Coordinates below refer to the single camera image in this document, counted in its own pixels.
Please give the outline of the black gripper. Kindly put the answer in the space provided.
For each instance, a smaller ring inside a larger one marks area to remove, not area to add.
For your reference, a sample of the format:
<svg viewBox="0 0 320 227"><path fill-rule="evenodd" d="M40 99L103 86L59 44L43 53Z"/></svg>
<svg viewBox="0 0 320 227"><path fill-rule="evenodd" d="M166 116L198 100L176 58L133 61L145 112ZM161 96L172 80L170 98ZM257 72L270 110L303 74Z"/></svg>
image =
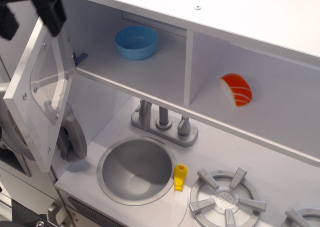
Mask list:
<svg viewBox="0 0 320 227"><path fill-rule="evenodd" d="M0 36L11 41L15 36L19 23L7 3L26 0L0 0ZM31 0L43 24L53 37L57 37L67 20L62 0Z"/></svg>

